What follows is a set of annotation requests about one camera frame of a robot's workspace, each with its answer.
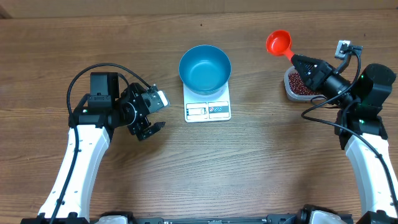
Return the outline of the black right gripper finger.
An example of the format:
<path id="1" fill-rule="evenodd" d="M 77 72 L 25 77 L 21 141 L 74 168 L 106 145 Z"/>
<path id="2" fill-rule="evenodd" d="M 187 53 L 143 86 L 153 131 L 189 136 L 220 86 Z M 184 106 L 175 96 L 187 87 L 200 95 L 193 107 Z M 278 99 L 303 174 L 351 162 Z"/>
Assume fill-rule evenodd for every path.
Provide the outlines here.
<path id="1" fill-rule="evenodd" d="M 326 61 L 304 55 L 293 55 L 292 64 L 299 73 L 331 73 L 333 71 L 333 67 Z"/>
<path id="2" fill-rule="evenodd" d="M 320 87 L 322 85 L 322 73 L 319 70 L 322 60 L 315 58 L 293 58 L 291 62 L 306 87 Z"/>

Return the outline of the red scoop blue handle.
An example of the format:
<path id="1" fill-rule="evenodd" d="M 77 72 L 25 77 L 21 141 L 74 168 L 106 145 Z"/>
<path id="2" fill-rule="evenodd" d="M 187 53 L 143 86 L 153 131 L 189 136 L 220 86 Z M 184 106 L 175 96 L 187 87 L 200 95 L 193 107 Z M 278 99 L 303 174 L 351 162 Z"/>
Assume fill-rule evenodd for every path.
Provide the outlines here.
<path id="1" fill-rule="evenodd" d="M 272 32 L 265 43 L 267 51 L 276 57 L 285 56 L 289 61 L 292 60 L 292 38 L 286 30 L 275 30 Z"/>

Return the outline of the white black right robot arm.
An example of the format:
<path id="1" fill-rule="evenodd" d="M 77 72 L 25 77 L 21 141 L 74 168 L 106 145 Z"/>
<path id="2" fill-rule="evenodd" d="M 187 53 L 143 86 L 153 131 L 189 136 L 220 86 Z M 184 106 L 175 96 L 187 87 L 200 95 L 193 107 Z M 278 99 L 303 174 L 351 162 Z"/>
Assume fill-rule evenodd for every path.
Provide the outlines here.
<path id="1" fill-rule="evenodd" d="M 354 171 L 361 200 L 360 223 L 397 223 L 397 177 L 389 158 L 388 135 L 379 113 L 392 92 L 395 73 L 385 65 L 358 68 L 352 82 L 340 67 L 324 60 L 293 55 L 291 62 L 305 86 L 324 102 L 305 110 L 302 118 L 333 126 Z"/>

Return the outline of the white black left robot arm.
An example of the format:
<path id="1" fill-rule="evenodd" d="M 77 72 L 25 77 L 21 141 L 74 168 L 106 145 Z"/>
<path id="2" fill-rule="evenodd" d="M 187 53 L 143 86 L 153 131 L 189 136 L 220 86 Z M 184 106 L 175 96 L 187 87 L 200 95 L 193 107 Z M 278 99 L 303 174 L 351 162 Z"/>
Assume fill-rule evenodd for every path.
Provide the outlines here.
<path id="1" fill-rule="evenodd" d="M 151 124 L 147 115 L 169 105 L 165 93 L 139 83 L 119 91 L 122 77 L 117 72 L 91 73 L 90 92 L 69 117 L 68 146 L 52 191 L 38 215 L 22 223 L 89 223 L 93 187 L 114 130 L 125 126 L 142 141 L 164 126 Z"/>

